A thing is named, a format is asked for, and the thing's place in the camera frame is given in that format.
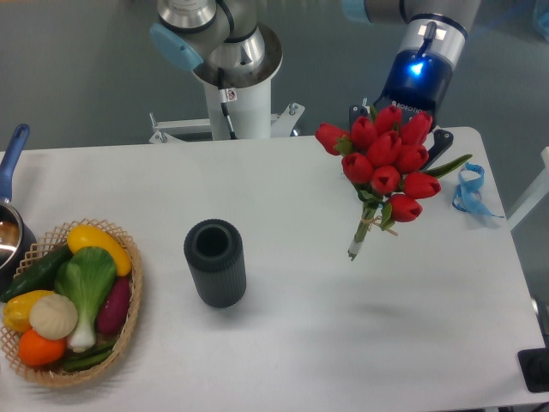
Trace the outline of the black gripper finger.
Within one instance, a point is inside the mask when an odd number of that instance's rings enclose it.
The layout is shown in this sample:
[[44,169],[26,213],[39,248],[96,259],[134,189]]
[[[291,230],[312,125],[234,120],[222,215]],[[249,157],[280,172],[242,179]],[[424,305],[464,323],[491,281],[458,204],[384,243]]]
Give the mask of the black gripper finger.
[[354,124],[360,117],[366,117],[371,119],[371,110],[369,106],[369,100],[367,98],[362,99],[360,103],[350,105],[348,109],[348,123]]
[[435,161],[451,147],[454,141],[454,135],[444,129],[435,129],[433,132],[433,145],[428,150],[429,159],[427,161],[427,167],[431,167]]

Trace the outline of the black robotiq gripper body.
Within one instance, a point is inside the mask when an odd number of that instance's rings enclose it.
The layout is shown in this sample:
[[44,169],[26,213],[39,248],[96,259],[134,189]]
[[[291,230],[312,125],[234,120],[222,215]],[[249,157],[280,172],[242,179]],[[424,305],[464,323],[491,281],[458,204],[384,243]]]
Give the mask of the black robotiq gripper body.
[[427,112],[432,117],[431,128],[435,128],[437,111],[452,75],[452,66],[440,57],[401,51],[396,55],[381,95],[373,105],[379,112],[387,106],[400,108],[403,124],[419,112]]

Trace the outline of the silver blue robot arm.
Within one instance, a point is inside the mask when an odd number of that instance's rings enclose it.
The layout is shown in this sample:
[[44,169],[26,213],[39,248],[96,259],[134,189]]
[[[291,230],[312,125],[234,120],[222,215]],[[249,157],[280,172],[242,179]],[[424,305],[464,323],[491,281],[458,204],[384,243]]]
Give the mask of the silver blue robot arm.
[[[352,21],[407,28],[382,93],[351,106],[349,118],[387,106],[410,119],[435,114],[479,9],[476,1],[345,1]],[[189,71],[205,91],[215,140],[287,136],[302,111],[271,112],[271,81],[282,62],[275,32],[260,23],[252,1],[160,1],[149,34],[162,57]]]

